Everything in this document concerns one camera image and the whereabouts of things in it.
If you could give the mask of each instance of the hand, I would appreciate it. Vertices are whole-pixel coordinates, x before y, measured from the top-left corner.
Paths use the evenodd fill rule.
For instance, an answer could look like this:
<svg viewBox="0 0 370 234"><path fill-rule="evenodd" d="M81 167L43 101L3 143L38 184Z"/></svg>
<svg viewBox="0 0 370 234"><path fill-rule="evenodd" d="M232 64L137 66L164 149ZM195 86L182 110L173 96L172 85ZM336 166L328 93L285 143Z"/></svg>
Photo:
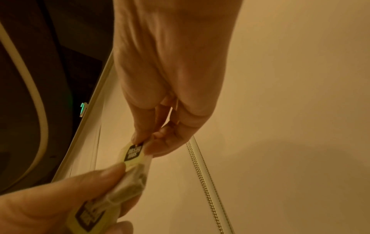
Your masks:
<svg viewBox="0 0 370 234"><path fill-rule="evenodd" d="M59 182L17 191L0 197L0 234L54 233L64 224L69 211L84 201L97 198L114 187L125 173L124 163L104 171L93 171ZM121 207L125 215L138 201ZM111 226L106 234L132 234L130 222Z"/></svg>
<svg viewBox="0 0 370 234"><path fill-rule="evenodd" d="M241 0L114 0L114 61L134 117L132 143L161 156L212 115ZM171 107L170 121L165 123Z"/></svg>

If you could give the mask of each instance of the green light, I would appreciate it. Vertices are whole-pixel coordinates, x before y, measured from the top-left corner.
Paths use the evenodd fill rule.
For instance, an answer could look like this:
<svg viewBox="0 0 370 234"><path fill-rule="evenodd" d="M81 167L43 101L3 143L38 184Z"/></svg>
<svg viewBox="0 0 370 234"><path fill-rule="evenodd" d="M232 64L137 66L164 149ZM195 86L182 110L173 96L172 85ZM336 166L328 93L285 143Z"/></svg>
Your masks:
<svg viewBox="0 0 370 234"><path fill-rule="evenodd" d="M84 107L85 107L85 103L81 103L81 112L80 112L80 114L82 114L82 112L84 111Z"/></svg>

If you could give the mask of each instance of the beige wall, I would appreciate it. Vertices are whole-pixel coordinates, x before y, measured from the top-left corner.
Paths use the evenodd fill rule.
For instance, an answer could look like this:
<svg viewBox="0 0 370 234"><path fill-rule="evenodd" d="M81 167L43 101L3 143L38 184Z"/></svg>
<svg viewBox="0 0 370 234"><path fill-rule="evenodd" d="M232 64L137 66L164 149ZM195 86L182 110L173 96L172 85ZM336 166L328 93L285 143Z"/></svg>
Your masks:
<svg viewBox="0 0 370 234"><path fill-rule="evenodd" d="M195 135L236 233L370 233L370 1L246 0Z"/></svg>

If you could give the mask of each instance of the yellow packet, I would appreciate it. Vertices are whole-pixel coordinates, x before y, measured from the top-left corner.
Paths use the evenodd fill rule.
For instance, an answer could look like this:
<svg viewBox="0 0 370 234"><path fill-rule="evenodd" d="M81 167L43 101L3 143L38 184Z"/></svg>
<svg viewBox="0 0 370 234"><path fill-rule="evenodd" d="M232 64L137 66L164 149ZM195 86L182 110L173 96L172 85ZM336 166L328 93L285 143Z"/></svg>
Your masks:
<svg viewBox="0 0 370 234"><path fill-rule="evenodd" d="M126 174L104 196L72 210L63 234L102 234L117 222L120 204L141 194L145 188L152 156L144 155L142 149L143 143L129 143L122 148L118 161L126 164Z"/></svg>

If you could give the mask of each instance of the black label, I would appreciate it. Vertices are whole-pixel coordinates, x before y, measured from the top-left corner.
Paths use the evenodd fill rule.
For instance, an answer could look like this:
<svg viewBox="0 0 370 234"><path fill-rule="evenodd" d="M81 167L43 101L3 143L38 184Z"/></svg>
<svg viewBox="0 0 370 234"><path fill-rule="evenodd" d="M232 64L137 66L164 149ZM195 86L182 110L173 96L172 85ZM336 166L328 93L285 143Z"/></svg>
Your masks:
<svg viewBox="0 0 370 234"><path fill-rule="evenodd" d="M143 144L144 143L130 146L126 153L126 156L124 157L124 162L139 157L141 149L143 148Z"/></svg>
<svg viewBox="0 0 370 234"><path fill-rule="evenodd" d="M95 227L105 212L97 213L91 208L92 205L93 202L85 202L75 215L77 222L86 232L90 232Z"/></svg>

